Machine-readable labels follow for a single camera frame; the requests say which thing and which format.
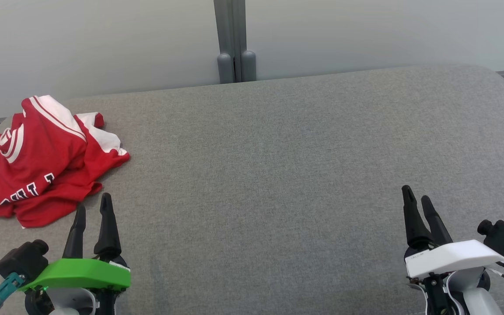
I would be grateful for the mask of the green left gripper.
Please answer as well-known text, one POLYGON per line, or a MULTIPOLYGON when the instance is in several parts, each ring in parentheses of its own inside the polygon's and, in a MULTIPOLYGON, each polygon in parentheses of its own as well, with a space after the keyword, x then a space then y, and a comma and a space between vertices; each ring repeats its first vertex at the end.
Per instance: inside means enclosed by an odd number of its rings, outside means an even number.
POLYGON ((121 291, 131 286, 131 271, 123 263, 122 248, 112 196, 101 196, 101 226, 94 246, 96 259, 83 259, 83 235, 86 228, 86 209, 77 206, 62 259, 49 264, 34 281, 22 285, 18 291, 37 287, 112 289, 121 291))

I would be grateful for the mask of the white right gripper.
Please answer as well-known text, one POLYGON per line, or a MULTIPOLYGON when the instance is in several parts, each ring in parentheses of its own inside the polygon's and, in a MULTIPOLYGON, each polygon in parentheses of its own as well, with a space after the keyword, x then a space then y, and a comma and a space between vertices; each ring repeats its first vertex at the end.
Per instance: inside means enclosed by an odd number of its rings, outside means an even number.
POLYGON ((408 185, 402 186, 403 213, 408 247, 426 250, 405 258, 408 277, 424 279, 433 274, 452 273, 477 267, 504 264, 504 256, 477 240, 453 242, 430 197, 422 197, 422 208, 430 232, 424 225, 417 199, 408 185), (430 249, 432 238, 437 246, 430 249))

